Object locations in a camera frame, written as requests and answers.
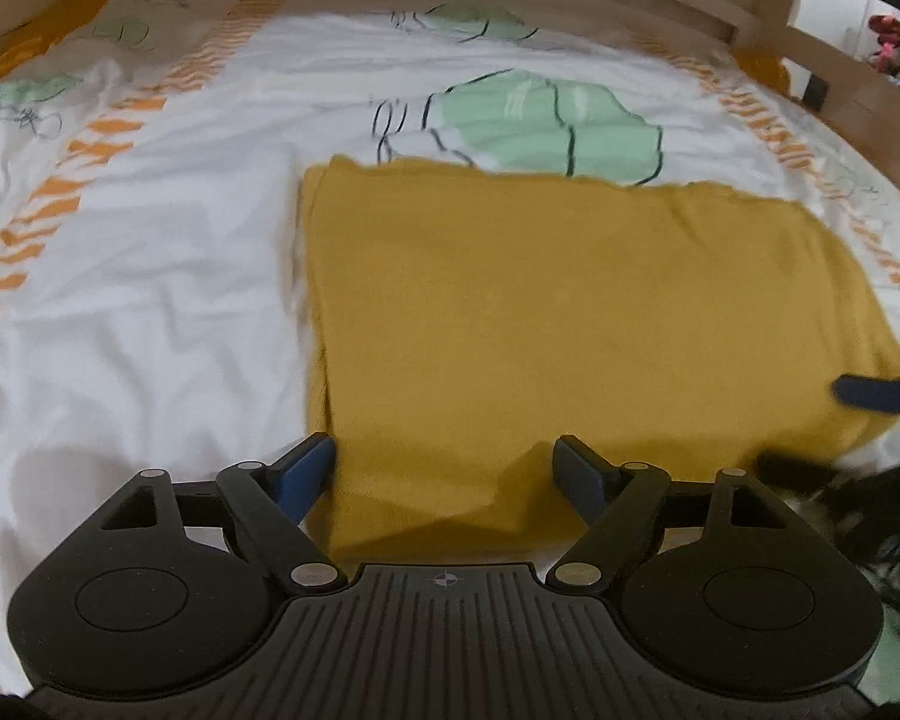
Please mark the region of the mustard yellow knit garment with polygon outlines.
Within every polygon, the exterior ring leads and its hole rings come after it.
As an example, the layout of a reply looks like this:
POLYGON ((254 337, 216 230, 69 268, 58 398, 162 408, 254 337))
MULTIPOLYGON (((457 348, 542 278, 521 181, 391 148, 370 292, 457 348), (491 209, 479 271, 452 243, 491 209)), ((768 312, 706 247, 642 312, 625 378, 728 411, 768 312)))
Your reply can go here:
POLYGON ((900 377, 865 271, 798 203, 338 158, 301 185, 307 419, 336 442, 313 533, 343 562, 571 543, 564 434, 709 481, 766 449, 832 461, 888 421, 832 396, 900 377))

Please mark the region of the orange bed sheet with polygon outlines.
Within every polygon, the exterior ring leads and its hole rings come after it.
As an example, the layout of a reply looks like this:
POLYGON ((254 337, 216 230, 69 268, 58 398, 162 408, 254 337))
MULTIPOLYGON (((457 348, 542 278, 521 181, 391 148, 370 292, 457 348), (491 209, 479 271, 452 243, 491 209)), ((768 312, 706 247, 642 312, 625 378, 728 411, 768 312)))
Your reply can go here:
POLYGON ((0 80, 88 25, 109 0, 56 0, 25 25, 0 37, 0 80))

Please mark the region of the white leaf-print duvet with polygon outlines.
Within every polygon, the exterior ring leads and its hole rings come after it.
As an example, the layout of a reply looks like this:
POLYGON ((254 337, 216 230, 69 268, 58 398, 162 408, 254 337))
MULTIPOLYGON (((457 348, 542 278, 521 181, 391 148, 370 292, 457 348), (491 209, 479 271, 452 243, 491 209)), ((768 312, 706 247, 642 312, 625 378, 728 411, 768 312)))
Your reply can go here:
POLYGON ((297 182, 342 154, 458 156, 491 73, 517 145, 571 99, 582 160, 622 171, 621 104, 663 184, 792 200, 862 262, 900 339, 900 192, 730 59, 611 26, 457 5, 109 0, 0 76, 0 692, 27 572, 130 473, 199 476, 304 432, 297 182))

